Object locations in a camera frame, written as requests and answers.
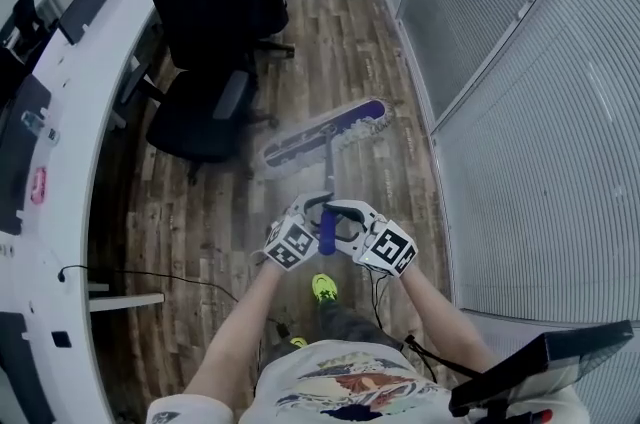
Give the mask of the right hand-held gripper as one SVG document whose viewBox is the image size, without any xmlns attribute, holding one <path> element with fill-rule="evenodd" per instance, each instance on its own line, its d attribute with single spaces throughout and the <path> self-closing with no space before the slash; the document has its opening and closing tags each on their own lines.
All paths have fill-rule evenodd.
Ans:
<svg viewBox="0 0 640 424">
<path fill-rule="evenodd" d="M 324 208 L 334 214 L 358 222 L 362 231 L 352 237 L 335 238 L 337 251 L 359 265 L 374 271 L 401 277 L 418 251 L 414 240 L 393 220 L 376 213 L 361 200 L 332 200 Z"/>
</svg>

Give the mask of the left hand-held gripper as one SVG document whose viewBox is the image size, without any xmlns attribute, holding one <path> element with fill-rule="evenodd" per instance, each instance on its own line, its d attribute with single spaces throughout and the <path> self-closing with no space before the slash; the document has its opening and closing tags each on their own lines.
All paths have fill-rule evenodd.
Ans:
<svg viewBox="0 0 640 424">
<path fill-rule="evenodd" d="M 286 214 L 271 224 L 263 253 L 285 271 L 291 271 L 313 257 L 319 247 L 321 214 L 307 212 L 332 198 L 333 193 L 328 191 L 298 195 Z"/>
</svg>

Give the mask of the person's left forearm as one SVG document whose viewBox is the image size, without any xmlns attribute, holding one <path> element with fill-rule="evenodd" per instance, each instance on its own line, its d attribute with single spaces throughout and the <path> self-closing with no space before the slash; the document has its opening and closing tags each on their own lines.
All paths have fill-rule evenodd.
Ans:
<svg viewBox="0 0 640 424">
<path fill-rule="evenodd" d="M 271 303 L 284 271 L 267 260 L 247 292 L 225 319 L 204 360 L 184 390 L 231 408 L 259 346 Z"/>
</svg>

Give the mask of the person's right forearm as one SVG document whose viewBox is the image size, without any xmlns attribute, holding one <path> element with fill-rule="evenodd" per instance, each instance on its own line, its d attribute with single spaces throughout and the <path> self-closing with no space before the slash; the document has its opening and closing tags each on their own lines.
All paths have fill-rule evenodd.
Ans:
<svg viewBox="0 0 640 424">
<path fill-rule="evenodd" d="M 469 318 L 436 289 L 417 264 L 406 268 L 400 281 L 443 359 L 475 372 L 485 372 L 497 364 Z"/>
</svg>

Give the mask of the wooden floor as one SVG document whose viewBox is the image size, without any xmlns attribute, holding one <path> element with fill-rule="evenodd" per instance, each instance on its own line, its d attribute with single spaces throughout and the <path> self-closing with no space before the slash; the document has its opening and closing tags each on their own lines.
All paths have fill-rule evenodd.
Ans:
<svg viewBox="0 0 640 424">
<path fill-rule="evenodd" d="M 395 113 L 380 133 L 334 156 L 339 196 L 362 199 L 415 239 L 423 272 L 450 289 L 439 195 L 427 134 L 405 56 L 384 0 L 287 0 L 282 38 L 291 59 L 257 58 L 258 108 L 284 128 L 340 106 L 386 99 Z M 269 180 L 245 175 L 272 136 L 252 126 L 244 157 L 203 166 L 157 151 L 145 134 L 154 113 L 135 98 L 129 125 L 107 134 L 96 174 L 89 254 L 93 280 L 115 294 L 160 292 L 160 305 L 98 312 L 91 324 L 108 404 L 117 424 L 144 424 L 154 399 L 182 390 L 214 333 L 255 278 L 267 227 L 324 183 L 314 164 Z"/>
</svg>

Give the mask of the person's right neon shoe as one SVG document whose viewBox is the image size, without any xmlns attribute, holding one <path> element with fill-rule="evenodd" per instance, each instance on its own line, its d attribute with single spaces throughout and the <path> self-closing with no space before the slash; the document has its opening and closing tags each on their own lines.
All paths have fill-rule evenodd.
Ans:
<svg viewBox="0 0 640 424">
<path fill-rule="evenodd" d="M 337 286 L 333 279 L 326 274 L 314 275 L 311 288 L 314 297 L 319 303 L 337 300 Z"/>
</svg>

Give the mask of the person's camouflage trousers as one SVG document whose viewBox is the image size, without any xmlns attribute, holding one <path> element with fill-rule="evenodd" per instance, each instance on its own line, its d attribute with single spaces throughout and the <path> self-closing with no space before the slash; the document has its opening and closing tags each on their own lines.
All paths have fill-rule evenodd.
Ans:
<svg viewBox="0 0 640 424">
<path fill-rule="evenodd" d="M 403 346 L 368 319 L 338 301 L 324 300 L 317 304 L 321 340 L 299 348 L 281 342 L 271 352 L 269 364 L 287 355 L 306 355 L 314 362 L 337 359 L 344 355 L 367 354 L 384 360 L 406 363 Z"/>
</svg>

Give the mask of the person's white printed t-shirt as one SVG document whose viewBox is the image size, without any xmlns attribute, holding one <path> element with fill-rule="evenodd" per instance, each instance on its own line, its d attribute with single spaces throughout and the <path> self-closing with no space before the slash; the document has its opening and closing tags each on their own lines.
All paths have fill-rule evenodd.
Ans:
<svg viewBox="0 0 640 424">
<path fill-rule="evenodd" d="M 225 404 L 178 394 L 154 401 L 146 424 L 476 424 L 455 418 L 450 392 L 397 350 L 324 340 L 271 362 L 251 406 L 236 419 Z"/>
</svg>

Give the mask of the wide white window blinds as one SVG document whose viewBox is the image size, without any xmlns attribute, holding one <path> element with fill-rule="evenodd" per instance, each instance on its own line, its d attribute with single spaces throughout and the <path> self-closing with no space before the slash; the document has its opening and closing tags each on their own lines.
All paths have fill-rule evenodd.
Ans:
<svg viewBox="0 0 640 424">
<path fill-rule="evenodd" d="M 640 0 L 542 0 L 436 146 L 463 308 L 640 321 Z"/>
</svg>

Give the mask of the black body-worn device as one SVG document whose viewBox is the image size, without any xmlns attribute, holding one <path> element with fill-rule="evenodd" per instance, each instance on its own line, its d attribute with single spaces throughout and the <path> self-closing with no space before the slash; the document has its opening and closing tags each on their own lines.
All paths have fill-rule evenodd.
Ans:
<svg viewBox="0 0 640 424">
<path fill-rule="evenodd" d="M 573 330 L 544 332 L 484 373 L 459 367 L 469 380 L 451 391 L 456 418 L 483 410 L 476 424 L 552 424 L 557 395 L 612 358 L 634 337 L 623 320 Z"/>
</svg>

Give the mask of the black mesh office chair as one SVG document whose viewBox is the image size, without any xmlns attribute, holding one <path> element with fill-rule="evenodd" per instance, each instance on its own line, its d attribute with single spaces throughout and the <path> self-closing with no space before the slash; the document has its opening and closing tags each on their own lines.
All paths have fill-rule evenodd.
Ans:
<svg viewBox="0 0 640 424">
<path fill-rule="evenodd" d="M 188 181 L 204 164 L 222 163 L 240 152 L 242 130 L 277 118 L 252 106 L 258 90 L 252 32 L 252 0 L 152 0 L 177 76 L 165 91 L 136 67 L 120 91 L 157 102 L 146 133 L 156 149 L 189 162 Z"/>
</svg>

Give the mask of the long white curved desk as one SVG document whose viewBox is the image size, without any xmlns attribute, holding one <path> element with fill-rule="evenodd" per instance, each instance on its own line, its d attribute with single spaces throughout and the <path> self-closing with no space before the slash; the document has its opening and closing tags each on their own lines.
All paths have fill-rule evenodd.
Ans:
<svg viewBox="0 0 640 424">
<path fill-rule="evenodd" d="M 40 382 L 56 424 L 113 424 L 96 360 L 87 290 L 94 178 L 119 82 L 153 14 L 152 0 L 106 0 L 78 44 L 51 38 L 34 76 L 51 92 L 45 117 L 57 142 L 39 139 L 31 163 L 47 170 L 46 198 L 26 202 L 18 236 L 0 260 L 0 304 L 26 323 Z M 71 348 L 51 332 L 66 331 Z"/>
</svg>

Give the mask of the pink desk item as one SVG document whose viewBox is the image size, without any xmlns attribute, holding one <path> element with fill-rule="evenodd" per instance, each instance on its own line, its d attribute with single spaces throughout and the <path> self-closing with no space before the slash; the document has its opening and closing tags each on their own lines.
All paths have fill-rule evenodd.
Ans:
<svg viewBox="0 0 640 424">
<path fill-rule="evenodd" d="M 41 205 L 46 198 L 47 170 L 44 166 L 38 167 L 32 179 L 30 200 L 34 205 Z"/>
</svg>

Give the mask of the clear plastic bottle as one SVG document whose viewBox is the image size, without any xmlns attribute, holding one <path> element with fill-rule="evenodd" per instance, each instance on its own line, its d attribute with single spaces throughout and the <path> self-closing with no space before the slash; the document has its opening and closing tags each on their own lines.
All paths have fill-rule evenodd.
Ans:
<svg viewBox="0 0 640 424">
<path fill-rule="evenodd" d="M 36 137 L 40 136 L 45 126 L 44 120 L 37 113 L 28 110 L 23 112 L 21 122 Z"/>
</svg>

